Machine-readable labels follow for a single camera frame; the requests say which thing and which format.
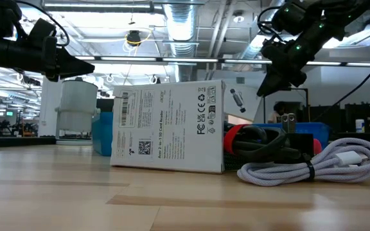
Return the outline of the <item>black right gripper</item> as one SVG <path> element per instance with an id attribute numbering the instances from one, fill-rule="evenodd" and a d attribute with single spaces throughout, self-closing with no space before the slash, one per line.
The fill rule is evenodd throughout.
<path id="1" fill-rule="evenodd" d="M 286 55 L 272 55 L 269 60 L 272 64 L 267 69 L 267 75 L 257 91 L 257 96 L 266 97 L 288 84 L 298 87 L 306 81 L 307 77 L 302 68 L 307 60 L 290 58 Z"/>

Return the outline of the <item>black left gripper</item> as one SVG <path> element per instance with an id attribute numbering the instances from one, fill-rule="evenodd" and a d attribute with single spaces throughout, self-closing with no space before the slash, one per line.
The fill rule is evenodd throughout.
<path id="1" fill-rule="evenodd" d="M 77 59 L 64 48 L 57 48 L 55 37 L 44 37 L 42 44 L 42 74 L 49 80 L 57 82 L 65 78 L 91 74 L 95 66 Z"/>

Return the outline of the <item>black plug adapter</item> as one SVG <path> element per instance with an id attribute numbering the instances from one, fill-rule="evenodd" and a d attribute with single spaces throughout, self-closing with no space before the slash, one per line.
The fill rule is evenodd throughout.
<path id="1" fill-rule="evenodd" d="M 310 161 L 313 153 L 313 135 L 296 132 L 295 114 L 281 116 L 282 129 L 286 133 L 286 141 L 278 153 L 276 163 L 298 164 Z"/>

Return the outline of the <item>person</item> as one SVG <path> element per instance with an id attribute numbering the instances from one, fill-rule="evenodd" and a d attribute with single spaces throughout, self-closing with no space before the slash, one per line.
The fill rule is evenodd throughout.
<path id="1" fill-rule="evenodd" d="M 273 107 L 273 111 L 269 115 L 268 123 L 280 123 L 282 116 L 286 114 L 286 103 L 284 101 L 278 101 Z"/>

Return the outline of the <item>white cylindrical appliance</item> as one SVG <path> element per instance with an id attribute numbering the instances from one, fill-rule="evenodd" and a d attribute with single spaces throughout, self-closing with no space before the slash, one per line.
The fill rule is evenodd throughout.
<path id="1" fill-rule="evenodd" d="M 61 98 L 56 107 L 56 143 L 59 145 L 92 144 L 92 121 L 97 114 L 98 87 L 81 77 L 62 82 Z"/>

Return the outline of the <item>small blue plastic basket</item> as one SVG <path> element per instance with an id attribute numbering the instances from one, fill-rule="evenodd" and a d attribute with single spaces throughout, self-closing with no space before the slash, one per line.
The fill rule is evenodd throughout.
<path id="1" fill-rule="evenodd" d="M 285 133 L 290 148 L 305 150 L 313 146 L 314 139 L 318 139 L 324 149 L 328 145 L 330 128 L 324 123 L 296 123 L 294 133 Z"/>

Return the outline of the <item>long ceiling light bar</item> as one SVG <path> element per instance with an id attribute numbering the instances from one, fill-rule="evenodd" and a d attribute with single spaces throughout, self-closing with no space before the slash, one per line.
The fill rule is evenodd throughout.
<path id="1" fill-rule="evenodd" d="M 270 60 L 242 60 L 223 58 L 166 58 L 166 57 L 141 57 L 141 56 L 76 56 L 80 60 L 88 62 L 164 62 L 164 63 L 203 63 L 203 64 L 271 64 Z M 310 66 L 350 66 L 370 67 L 370 62 L 326 62 L 312 61 L 306 65 Z"/>

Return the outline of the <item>black frame stand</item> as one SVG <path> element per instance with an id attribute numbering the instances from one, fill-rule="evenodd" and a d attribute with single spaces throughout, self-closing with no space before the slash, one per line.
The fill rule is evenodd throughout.
<path id="1" fill-rule="evenodd" d="M 267 123 L 273 106 L 283 101 L 288 106 L 291 105 L 291 112 L 299 116 L 300 122 L 310 122 L 310 95 L 308 88 L 304 87 L 287 87 L 268 96 L 261 98 L 260 109 L 258 114 L 262 116 L 261 122 Z"/>

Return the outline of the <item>black aluminium table frame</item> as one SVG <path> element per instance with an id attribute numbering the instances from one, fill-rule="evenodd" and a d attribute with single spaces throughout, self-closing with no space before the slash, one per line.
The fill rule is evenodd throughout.
<path id="1" fill-rule="evenodd" d="M 55 137 L 0 137 L 0 148 L 56 144 Z"/>

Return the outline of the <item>silver ventilation duct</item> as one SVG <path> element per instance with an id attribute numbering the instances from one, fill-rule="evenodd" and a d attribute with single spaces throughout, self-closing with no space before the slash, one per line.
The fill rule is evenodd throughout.
<path id="1" fill-rule="evenodd" d="M 196 23 L 198 6 L 191 4 L 194 0 L 177 0 L 174 4 L 163 6 L 170 49 L 174 58 L 194 58 L 197 45 Z"/>

